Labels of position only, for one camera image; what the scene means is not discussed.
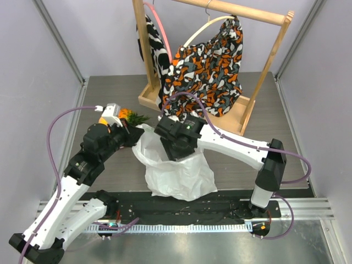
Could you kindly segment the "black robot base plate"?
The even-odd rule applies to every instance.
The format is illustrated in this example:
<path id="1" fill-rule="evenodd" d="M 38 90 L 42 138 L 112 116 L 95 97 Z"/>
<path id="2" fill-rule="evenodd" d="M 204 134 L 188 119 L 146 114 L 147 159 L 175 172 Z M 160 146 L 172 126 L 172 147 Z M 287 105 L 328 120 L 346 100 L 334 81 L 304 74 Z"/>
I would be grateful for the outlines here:
<path id="1" fill-rule="evenodd" d="M 137 223 L 144 225 L 189 226 L 242 224 L 254 218 L 269 222 L 281 217 L 277 201 L 257 209 L 250 205 L 251 194 L 249 190 L 221 190 L 187 202 L 150 192 L 111 192 L 118 207 L 102 219 L 128 224 L 138 218 Z"/>

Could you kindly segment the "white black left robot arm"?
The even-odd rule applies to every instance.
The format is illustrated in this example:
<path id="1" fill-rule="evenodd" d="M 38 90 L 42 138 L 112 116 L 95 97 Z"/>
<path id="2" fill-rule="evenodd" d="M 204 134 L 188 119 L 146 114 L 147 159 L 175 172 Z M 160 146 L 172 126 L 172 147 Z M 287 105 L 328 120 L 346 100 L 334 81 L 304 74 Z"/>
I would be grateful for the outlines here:
<path id="1" fill-rule="evenodd" d="M 135 146 L 143 133 L 128 123 L 90 126 L 44 210 L 25 232 L 13 234 L 9 244 L 32 263 L 59 263 L 67 247 L 90 224 L 116 215 L 117 198 L 104 190 L 95 193 L 74 216 L 69 213 L 104 171 L 105 161 L 120 148 Z"/>

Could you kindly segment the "white plastic bag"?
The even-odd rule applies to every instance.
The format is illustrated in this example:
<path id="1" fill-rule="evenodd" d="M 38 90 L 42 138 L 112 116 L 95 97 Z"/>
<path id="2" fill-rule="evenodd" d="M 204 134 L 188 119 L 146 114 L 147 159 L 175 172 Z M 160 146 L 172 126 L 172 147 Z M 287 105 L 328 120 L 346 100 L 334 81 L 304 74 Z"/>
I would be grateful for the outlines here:
<path id="1" fill-rule="evenodd" d="M 144 129 L 144 133 L 132 151 L 146 168 L 145 180 L 153 196 L 194 201 L 218 191 L 203 149 L 197 148 L 179 161 L 170 161 L 154 128 L 147 124 L 137 127 Z"/>

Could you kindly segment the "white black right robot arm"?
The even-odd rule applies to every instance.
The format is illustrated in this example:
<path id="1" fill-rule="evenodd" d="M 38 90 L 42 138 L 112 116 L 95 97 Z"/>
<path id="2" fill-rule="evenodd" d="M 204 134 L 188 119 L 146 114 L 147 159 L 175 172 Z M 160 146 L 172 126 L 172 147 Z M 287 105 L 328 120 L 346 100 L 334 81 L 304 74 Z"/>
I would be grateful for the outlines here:
<path id="1" fill-rule="evenodd" d="M 255 141 L 230 134 L 202 118 L 189 115 L 183 122 L 163 116 L 155 133 L 169 160 L 185 159 L 198 149 L 211 150 L 247 164 L 257 171 L 255 185 L 246 206 L 239 206 L 234 213 L 250 219 L 267 214 L 272 195 L 282 183 L 287 164 L 283 143 L 277 139 L 271 142 Z"/>

